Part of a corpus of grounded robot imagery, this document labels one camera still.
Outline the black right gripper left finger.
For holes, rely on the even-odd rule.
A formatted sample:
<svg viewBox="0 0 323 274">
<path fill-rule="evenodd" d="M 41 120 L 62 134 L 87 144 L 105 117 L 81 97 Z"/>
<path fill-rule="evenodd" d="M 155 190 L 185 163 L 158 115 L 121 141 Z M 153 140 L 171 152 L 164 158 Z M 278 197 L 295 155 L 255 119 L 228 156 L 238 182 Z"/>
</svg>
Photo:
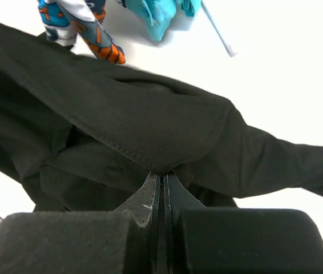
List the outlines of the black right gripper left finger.
<svg viewBox="0 0 323 274">
<path fill-rule="evenodd" d="M 160 178 L 113 211 L 16 213 L 0 224 L 0 273 L 157 273 Z"/>
</svg>

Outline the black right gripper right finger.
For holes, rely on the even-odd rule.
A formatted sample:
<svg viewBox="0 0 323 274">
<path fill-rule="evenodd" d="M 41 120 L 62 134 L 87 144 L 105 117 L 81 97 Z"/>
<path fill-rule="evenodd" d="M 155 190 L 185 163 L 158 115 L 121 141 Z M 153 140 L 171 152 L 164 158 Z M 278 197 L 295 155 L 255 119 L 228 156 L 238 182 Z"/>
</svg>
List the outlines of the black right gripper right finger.
<svg viewBox="0 0 323 274">
<path fill-rule="evenodd" d="M 323 240 L 305 212 L 206 207 L 174 173 L 163 196 L 173 273 L 323 273 Z"/>
</svg>

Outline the black shirt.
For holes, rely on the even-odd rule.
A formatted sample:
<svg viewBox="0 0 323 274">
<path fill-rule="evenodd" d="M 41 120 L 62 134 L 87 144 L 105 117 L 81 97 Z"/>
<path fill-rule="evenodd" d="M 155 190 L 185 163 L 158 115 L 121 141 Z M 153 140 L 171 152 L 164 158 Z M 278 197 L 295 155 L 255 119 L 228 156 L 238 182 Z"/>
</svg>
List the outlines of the black shirt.
<svg viewBox="0 0 323 274">
<path fill-rule="evenodd" d="M 2 24 L 0 171 L 41 211 L 113 210 L 170 171 L 208 207 L 284 188 L 323 196 L 323 147 L 247 125 L 222 96 Z"/>
</svg>

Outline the teal shirt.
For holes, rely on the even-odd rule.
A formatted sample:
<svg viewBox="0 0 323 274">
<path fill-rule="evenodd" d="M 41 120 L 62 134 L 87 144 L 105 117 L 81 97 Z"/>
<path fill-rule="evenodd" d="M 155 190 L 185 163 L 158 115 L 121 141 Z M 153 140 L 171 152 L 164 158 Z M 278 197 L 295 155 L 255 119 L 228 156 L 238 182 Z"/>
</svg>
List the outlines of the teal shirt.
<svg viewBox="0 0 323 274">
<path fill-rule="evenodd" d="M 201 8 L 201 0 L 125 0 L 116 1 L 143 20 L 150 38 L 160 42 L 173 18 L 177 7 L 188 17 L 194 17 Z"/>
</svg>

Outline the patterned orange blue shirt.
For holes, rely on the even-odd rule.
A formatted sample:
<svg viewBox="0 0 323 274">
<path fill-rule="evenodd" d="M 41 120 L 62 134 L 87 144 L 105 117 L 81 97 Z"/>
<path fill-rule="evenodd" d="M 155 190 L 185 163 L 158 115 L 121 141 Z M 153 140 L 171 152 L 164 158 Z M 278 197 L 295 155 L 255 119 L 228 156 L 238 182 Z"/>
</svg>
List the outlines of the patterned orange blue shirt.
<svg viewBox="0 0 323 274">
<path fill-rule="evenodd" d="M 71 47 L 80 36 L 96 58 L 124 64 L 123 49 L 102 26 L 105 5 L 105 1 L 38 1 L 47 40 Z"/>
</svg>

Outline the silver clothes rack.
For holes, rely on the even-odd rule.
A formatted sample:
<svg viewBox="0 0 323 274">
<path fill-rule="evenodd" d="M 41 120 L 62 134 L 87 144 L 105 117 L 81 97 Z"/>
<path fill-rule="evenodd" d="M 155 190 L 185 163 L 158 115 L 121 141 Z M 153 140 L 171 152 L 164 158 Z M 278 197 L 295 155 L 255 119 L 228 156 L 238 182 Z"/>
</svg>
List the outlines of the silver clothes rack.
<svg viewBox="0 0 323 274">
<path fill-rule="evenodd" d="M 220 32 L 220 29 L 218 28 L 218 26 L 217 26 L 216 22 L 214 21 L 213 17 L 211 16 L 211 13 L 209 12 L 209 10 L 208 10 L 208 8 L 207 8 L 207 6 L 206 6 L 206 4 L 205 4 L 205 1 L 202 1 L 202 2 L 201 2 L 201 7 L 202 7 L 202 9 L 204 10 L 204 12 L 205 12 L 205 14 L 206 14 L 207 18 L 209 19 L 209 21 L 210 21 L 210 23 L 211 23 L 212 27 L 214 28 L 214 30 L 215 30 L 215 32 L 216 32 L 216 34 L 217 34 L 217 36 L 219 37 L 219 39 L 220 39 L 221 43 L 223 44 L 223 46 L 224 46 L 224 48 L 225 48 L 225 50 L 226 50 L 227 54 L 228 54 L 231 58 L 235 57 L 235 56 L 236 56 L 236 54 L 237 54 L 237 52 L 235 52 L 235 51 L 233 50 L 232 46 L 231 46 L 229 43 L 227 43 L 227 41 L 226 41 L 226 40 L 224 39 L 224 37 L 222 36 L 222 34 L 221 34 L 221 32 Z"/>
</svg>

